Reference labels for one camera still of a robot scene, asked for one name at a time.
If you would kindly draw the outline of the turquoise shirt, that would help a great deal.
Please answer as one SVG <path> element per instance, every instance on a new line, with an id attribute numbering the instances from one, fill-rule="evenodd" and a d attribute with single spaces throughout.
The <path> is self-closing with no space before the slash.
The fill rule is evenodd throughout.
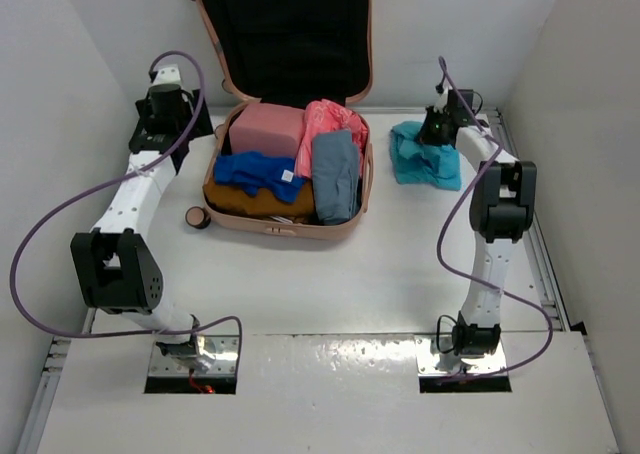
<path id="1" fill-rule="evenodd" d="M 390 159 L 400 185 L 429 184 L 459 191 L 462 186 L 460 156 L 451 146 L 433 146 L 418 141 L 422 124 L 403 121 L 390 131 Z"/>

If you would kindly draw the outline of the pink toiletry box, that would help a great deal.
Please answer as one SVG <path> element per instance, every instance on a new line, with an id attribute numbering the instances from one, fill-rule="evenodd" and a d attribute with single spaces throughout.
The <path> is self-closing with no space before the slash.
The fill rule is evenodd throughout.
<path id="1" fill-rule="evenodd" d="M 294 158 L 304 133 L 303 121 L 303 109 L 270 103 L 249 104 L 230 125 L 231 151 Z"/>

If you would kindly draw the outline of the blue shirt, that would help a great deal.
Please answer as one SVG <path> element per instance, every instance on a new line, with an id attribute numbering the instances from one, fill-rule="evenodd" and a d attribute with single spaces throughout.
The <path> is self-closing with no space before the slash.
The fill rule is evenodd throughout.
<path id="1" fill-rule="evenodd" d="M 218 185 L 241 188 L 255 197 L 267 189 L 279 201 L 292 204 L 305 185 L 294 173 L 295 162 L 288 157 L 268 157 L 256 151 L 219 156 L 213 168 Z"/>

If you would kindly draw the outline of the brown shorts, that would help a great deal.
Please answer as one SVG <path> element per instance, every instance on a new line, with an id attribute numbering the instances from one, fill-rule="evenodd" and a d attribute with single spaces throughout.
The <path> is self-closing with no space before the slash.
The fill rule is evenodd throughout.
<path id="1" fill-rule="evenodd" d="M 208 205 L 221 213 L 251 218 L 279 216 L 307 219 L 315 215 L 313 187 L 310 181 L 302 185 L 292 203 L 279 200 L 269 189 L 259 188 L 254 196 L 239 187 L 223 186 L 208 181 L 203 186 Z"/>

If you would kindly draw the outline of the grey garment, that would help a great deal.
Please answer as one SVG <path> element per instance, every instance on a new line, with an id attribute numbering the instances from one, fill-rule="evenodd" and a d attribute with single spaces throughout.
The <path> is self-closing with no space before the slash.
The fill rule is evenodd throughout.
<path id="1" fill-rule="evenodd" d="M 350 130 L 317 135 L 312 141 L 312 184 L 316 214 L 324 225 L 351 220 L 358 209 L 360 153 Z"/>

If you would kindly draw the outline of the coral patterned garment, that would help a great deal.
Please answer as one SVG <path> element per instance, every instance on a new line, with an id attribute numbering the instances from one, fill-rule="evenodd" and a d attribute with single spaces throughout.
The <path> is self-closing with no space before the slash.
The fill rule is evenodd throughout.
<path id="1" fill-rule="evenodd" d="M 295 158 L 294 174 L 311 177 L 312 142 L 319 134 L 349 130 L 352 141 L 360 151 L 360 173 L 363 173 L 364 153 L 369 141 L 369 127 L 353 110 L 328 99 L 312 101 L 303 116 L 302 139 Z"/>

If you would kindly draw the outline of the pink suitcase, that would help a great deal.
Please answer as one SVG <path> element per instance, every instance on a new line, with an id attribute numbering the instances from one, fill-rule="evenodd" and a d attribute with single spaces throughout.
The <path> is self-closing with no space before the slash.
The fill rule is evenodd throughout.
<path id="1" fill-rule="evenodd" d="M 262 101 L 304 107 L 317 99 L 351 106 L 373 82 L 372 0 L 191 0 L 211 39 L 225 90 L 239 100 L 215 129 L 217 162 L 229 129 Z"/>

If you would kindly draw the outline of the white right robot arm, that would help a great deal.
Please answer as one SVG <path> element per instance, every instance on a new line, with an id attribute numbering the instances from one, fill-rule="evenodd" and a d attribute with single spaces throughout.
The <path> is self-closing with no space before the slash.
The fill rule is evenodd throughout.
<path id="1" fill-rule="evenodd" d="M 471 110 L 473 92 L 440 87 L 426 108 L 418 139 L 426 146 L 449 146 L 476 172 L 469 205 L 475 254 L 467 297 L 454 319 L 444 354 L 493 354 L 501 335 L 501 299 L 510 256 L 533 222 L 537 167 L 520 161 L 493 138 Z"/>

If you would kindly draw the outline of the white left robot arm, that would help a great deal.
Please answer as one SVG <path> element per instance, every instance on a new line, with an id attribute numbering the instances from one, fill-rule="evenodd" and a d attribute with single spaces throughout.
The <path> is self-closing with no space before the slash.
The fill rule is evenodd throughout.
<path id="1" fill-rule="evenodd" d="M 198 320 L 164 294 L 163 274 L 145 238 L 160 200 L 178 175 L 198 127 L 197 90 L 152 86 L 137 101 L 140 119 L 129 142 L 127 172 L 92 229 L 71 240 L 84 303 L 152 331 L 165 356 L 196 353 Z"/>

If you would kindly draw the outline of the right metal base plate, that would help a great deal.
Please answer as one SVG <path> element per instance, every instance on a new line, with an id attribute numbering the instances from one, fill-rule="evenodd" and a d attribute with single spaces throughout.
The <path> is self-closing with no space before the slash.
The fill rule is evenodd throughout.
<path id="1" fill-rule="evenodd" d="M 417 371 L 420 379 L 439 379 L 454 376 L 505 374 L 506 356 L 502 343 L 493 354 L 455 355 L 453 352 L 441 353 L 436 346 L 434 334 L 414 337 Z"/>

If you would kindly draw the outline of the metal base plate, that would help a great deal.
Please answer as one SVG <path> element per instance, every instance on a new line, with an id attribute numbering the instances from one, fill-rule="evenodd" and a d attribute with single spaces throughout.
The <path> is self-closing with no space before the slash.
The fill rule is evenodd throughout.
<path id="1" fill-rule="evenodd" d="M 506 356 L 502 343 L 493 354 L 455 355 L 453 352 L 441 353 L 436 346 L 434 334 L 414 337 L 417 371 L 420 379 L 439 379 L 454 376 L 505 374 Z"/>
<path id="2" fill-rule="evenodd" d="M 231 378 L 236 375 L 238 336 L 197 335 L 187 343 L 156 343 L 148 375 L 156 378 L 186 378 L 190 371 L 200 378 Z"/>

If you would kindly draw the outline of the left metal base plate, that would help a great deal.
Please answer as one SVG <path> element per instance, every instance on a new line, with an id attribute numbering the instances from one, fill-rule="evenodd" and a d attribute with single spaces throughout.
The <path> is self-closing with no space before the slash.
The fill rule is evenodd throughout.
<path id="1" fill-rule="evenodd" d="M 156 343 L 148 375 L 156 378 L 186 378 L 190 371 L 200 378 L 231 378 L 236 375 L 238 336 L 197 335 L 187 343 Z"/>

